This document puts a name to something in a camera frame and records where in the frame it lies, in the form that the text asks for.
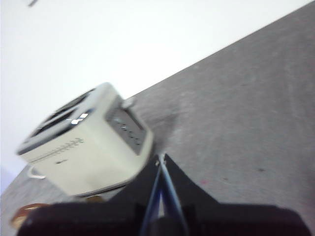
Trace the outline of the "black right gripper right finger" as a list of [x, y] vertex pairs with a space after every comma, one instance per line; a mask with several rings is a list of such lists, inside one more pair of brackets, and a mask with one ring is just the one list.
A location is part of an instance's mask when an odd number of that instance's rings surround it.
[[192, 236], [308, 236], [300, 215], [274, 205], [221, 203], [195, 184], [180, 167], [164, 162]]

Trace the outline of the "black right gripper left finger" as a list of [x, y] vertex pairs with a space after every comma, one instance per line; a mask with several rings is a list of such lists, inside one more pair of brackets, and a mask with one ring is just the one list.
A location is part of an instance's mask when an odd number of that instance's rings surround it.
[[135, 236], [139, 233], [158, 174], [155, 155], [120, 192], [105, 202], [67, 202], [30, 212], [19, 236]]

